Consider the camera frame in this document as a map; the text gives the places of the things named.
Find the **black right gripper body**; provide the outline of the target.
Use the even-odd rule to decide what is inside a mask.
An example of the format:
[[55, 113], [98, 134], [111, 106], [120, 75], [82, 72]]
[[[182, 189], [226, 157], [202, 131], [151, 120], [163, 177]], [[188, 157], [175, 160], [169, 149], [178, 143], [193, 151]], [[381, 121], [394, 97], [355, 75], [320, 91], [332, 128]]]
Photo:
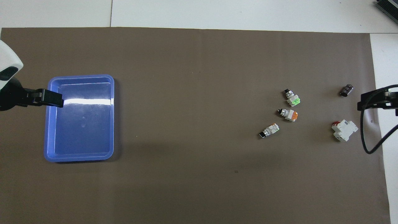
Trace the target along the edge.
[[384, 96], [386, 98], [385, 108], [384, 110], [392, 110], [395, 111], [395, 116], [398, 116], [398, 92], [391, 91], [389, 88], [384, 89]]

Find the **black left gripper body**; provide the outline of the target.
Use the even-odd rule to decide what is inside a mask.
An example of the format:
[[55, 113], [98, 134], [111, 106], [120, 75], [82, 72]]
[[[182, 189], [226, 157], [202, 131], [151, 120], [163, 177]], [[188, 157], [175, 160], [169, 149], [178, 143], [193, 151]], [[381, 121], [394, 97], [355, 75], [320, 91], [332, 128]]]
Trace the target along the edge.
[[1, 89], [0, 110], [7, 111], [15, 106], [33, 106], [34, 98], [30, 97], [30, 94], [35, 92], [35, 89], [23, 88], [17, 78], [11, 78]]

